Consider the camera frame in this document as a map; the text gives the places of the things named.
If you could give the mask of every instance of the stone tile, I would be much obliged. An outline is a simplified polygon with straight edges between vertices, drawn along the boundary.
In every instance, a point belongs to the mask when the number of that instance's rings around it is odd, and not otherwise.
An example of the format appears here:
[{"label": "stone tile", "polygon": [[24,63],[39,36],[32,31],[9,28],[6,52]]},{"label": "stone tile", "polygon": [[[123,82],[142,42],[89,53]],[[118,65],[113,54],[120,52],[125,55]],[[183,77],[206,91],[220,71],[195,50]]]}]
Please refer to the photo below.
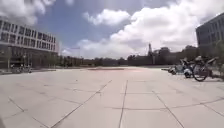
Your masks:
[{"label": "stone tile", "polygon": [[201,103],[212,102],[221,99],[221,97],[212,95],[210,93],[202,92],[202,91],[191,91],[188,92],[190,96],[195,98]]},{"label": "stone tile", "polygon": [[145,82],[128,82],[126,93],[153,93],[152,87]]},{"label": "stone tile", "polygon": [[79,105],[59,99],[28,109],[27,113],[48,127],[52,127]]},{"label": "stone tile", "polygon": [[224,100],[217,101],[214,103],[208,103],[206,104],[206,106],[212,108],[213,110],[224,116]]},{"label": "stone tile", "polygon": [[98,108],[122,108],[124,94],[97,93],[86,104]]},{"label": "stone tile", "polygon": [[57,90],[48,92],[47,95],[54,96],[67,101],[72,101],[76,103],[84,103],[87,101],[95,92],[84,92],[84,91],[73,91],[73,90]]},{"label": "stone tile", "polygon": [[111,82],[101,92],[103,93],[125,93],[126,81]]},{"label": "stone tile", "polygon": [[117,128],[121,109],[83,105],[55,128]]},{"label": "stone tile", "polygon": [[171,109],[185,128],[223,128],[224,118],[203,105]]},{"label": "stone tile", "polygon": [[93,83],[78,83],[74,85],[73,89],[97,92],[105,85],[106,84],[102,84],[102,83],[97,84],[94,82]]},{"label": "stone tile", "polygon": [[13,116],[21,111],[22,110],[20,108],[18,108],[15,104],[13,104],[10,101],[0,104],[0,117],[2,117],[3,119]]},{"label": "stone tile", "polygon": [[124,110],[120,128],[182,128],[168,110]]},{"label": "stone tile", "polygon": [[152,91],[155,93],[178,93],[177,90],[174,90],[173,88],[169,86],[153,86]]},{"label": "stone tile", "polygon": [[10,101],[9,98],[0,92],[0,104],[9,102],[9,101]]},{"label": "stone tile", "polygon": [[53,97],[49,97],[43,94],[28,93],[27,95],[14,98],[13,101],[23,110],[27,110],[28,108],[45,103],[52,99]]},{"label": "stone tile", "polygon": [[169,108],[200,104],[198,101],[194,100],[192,97],[182,93],[158,94],[158,96]]},{"label": "stone tile", "polygon": [[3,120],[6,128],[46,128],[25,113],[20,113],[11,118]]},{"label": "stone tile", "polygon": [[124,108],[160,109],[165,108],[165,106],[154,94],[127,94]]}]

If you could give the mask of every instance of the sky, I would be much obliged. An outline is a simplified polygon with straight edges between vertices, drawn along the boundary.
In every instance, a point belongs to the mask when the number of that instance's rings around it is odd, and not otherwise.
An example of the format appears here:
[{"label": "sky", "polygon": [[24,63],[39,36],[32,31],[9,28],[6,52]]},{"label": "sky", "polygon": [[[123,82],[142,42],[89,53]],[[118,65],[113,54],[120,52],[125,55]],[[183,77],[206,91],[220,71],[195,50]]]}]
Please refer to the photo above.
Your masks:
[{"label": "sky", "polygon": [[223,0],[0,0],[6,16],[54,34],[60,54],[145,55],[197,46],[195,28],[224,12]]}]

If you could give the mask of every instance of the scooter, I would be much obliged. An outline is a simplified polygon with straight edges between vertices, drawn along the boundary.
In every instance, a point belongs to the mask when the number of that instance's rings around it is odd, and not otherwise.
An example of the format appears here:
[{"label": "scooter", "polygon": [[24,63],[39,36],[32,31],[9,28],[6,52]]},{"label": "scooter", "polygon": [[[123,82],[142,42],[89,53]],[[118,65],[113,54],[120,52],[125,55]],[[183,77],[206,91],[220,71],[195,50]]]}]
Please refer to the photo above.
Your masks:
[{"label": "scooter", "polygon": [[191,78],[193,76],[193,62],[188,62],[186,60],[181,60],[183,65],[183,73],[185,78]]}]

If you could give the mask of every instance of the building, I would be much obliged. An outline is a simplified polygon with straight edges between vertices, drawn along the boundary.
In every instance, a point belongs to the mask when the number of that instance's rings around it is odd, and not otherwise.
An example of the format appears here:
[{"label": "building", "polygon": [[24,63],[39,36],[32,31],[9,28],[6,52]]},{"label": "building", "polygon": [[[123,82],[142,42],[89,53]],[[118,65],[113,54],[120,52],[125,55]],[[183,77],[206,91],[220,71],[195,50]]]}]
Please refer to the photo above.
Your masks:
[{"label": "building", "polygon": [[0,17],[0,68],[21,63],[32,67],[53,66],[58,52],[55,36]]},{"label": "building", "polygon": [[224,41],[224,13],[199,26],[196,34],[200,50],[211,53],[217,42]]}]

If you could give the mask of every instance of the glass facade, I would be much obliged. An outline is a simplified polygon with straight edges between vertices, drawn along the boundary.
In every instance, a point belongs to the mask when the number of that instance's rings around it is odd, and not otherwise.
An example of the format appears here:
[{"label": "glass facade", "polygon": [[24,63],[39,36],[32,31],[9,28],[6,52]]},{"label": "glass facade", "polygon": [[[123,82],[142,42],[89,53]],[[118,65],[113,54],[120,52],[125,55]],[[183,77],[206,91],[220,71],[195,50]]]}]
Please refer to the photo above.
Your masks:
[{"label": "glass facade", "polygon": [[55,52],[56,38],[25,26],[0,19],[0,44],[8,43],[19,47],[29,47]]}]

